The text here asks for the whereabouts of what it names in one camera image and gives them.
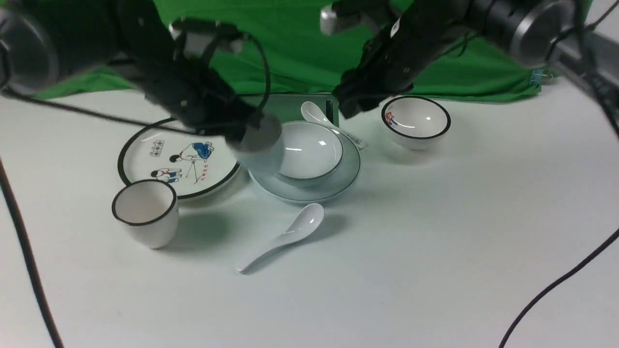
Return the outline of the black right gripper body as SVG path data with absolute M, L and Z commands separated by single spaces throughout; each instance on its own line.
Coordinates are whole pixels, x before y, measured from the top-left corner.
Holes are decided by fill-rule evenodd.
M 320 11 L 320 30 L 332 37 L 365 25 L 356 68 L 343 73 L 332 94 L 346 119 L 411 91 L 416 77 L 467 32 L 470 0 L 414 0 L 399 11 L 388 0 L 339 0 Z

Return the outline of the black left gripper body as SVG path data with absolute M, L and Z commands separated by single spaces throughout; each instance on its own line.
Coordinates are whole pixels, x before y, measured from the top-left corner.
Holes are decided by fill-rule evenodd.
M 219 50 L 238 53 L 248 38 L 215 21 L 181 19 L 167 27 L 135 19 L 131 84 L 190 130 L 241 140 L 247 128 L 260 128 L 264 106 L 243 101 L 210 63 Z

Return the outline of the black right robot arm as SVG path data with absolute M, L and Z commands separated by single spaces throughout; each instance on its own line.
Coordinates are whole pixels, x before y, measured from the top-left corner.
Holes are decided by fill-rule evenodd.
M 341 0 L 321 9 L 327 36 L 361 24 L 374 37 L 332 92 L 346 118 L 411 91 L 426 68 L 473 33 L 524 68 L 561 73 L 618 119 L 618 44 L 584 24 L 576 0 L 415 0 L 403 12 L 388 0 Z

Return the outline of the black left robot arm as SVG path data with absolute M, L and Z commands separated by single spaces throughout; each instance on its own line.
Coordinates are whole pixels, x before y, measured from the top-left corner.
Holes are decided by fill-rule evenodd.
M 226 22 L 164 24 L 152 0 L 9 0 L 1 7 L 1 93 L 33 95 L 106 67 L 195 134 L 241 141 L 265 102 L 245 101 L 210 66 L 252 36 Z

